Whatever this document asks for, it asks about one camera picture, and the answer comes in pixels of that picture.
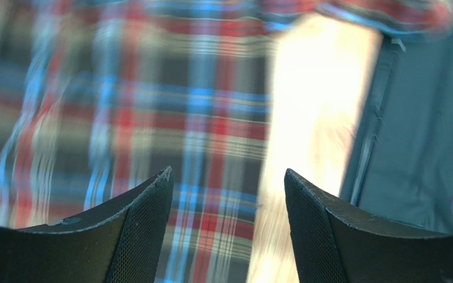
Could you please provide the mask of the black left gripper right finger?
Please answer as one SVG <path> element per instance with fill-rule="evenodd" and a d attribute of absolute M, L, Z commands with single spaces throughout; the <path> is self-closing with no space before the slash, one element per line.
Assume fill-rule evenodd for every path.
<path fill-rule="evenodd" d="M 453 282 L 453 235 L 373 215 L 291 169 L 284 188 L 301 282 Z"/>

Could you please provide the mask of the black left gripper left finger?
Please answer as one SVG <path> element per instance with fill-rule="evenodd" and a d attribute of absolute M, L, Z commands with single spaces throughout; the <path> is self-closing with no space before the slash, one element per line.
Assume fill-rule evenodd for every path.
<path fill-rule="evenodd" d="M 0 227 L 0 282 L 153 282 L 172 195 L 167 167 L 56 225 Z"/>

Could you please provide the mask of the brown blue red plaid shirt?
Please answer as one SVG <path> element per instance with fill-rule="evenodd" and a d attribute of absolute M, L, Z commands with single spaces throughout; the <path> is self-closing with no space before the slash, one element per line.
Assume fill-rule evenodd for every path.
<path fill-rule="evenodd" d="M 52 222 L 161 168 L 157 282 L 246 282 L 276 32 L 314 11 L 407 40 L 453 1 L 0 1 L 0 226 Z"/>

